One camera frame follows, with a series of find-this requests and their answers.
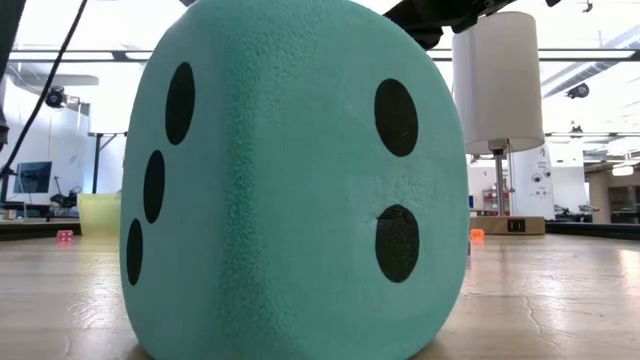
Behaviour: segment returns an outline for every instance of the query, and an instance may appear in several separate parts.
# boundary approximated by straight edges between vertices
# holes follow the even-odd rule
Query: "computer monitor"
[[[51,161],[19,163],[14,194],[46,194],[51,180]]]

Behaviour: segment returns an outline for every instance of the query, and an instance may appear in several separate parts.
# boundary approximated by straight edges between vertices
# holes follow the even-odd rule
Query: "giant teal die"
[[[200,0],[149,61],[121,270],[156,359],[406,359],[464,276],[456,110],[401,29],[344,0]]]

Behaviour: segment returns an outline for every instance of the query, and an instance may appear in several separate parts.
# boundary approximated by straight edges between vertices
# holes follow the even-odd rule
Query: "wooden table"
[[[453,313],[415,359],[640,359],[640,242],[472,246]],[[114,240],[0,242],[0,358],[148,359],[126,316]]]

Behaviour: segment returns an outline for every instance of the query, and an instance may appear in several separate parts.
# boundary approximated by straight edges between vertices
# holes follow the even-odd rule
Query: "translucent yellow container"
[[[84,237],[120,236],[120,194],[78,194]]]

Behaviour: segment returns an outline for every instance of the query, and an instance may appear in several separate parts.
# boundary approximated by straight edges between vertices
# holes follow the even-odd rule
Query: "black oval dot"
[[[418,114],[411,94],[398,80],[380,83],[375,101],[376,128],[393,155],[411,154],[418,142]]]
[[[144,214],[149,224],[160,215],[164,199],[164,158],[159,150],[151,154],[144,174]]]
[[[388,207],[376,229],[376,257],[387,279],[401,283],[409,278],[418,262],[420,234],[411,211],[401,205]]]
[[[165,130],[169,142],[173,145],[180,144],[187,136],[195,104],[196,87],[193,70],[189,63],[183,62],[171,78],[165,109]]]
[[[129,237],[127,238],[127,276],[129,284],[134,286],[140,277],[142,269],[142,226],[138,219],[131,222]]]

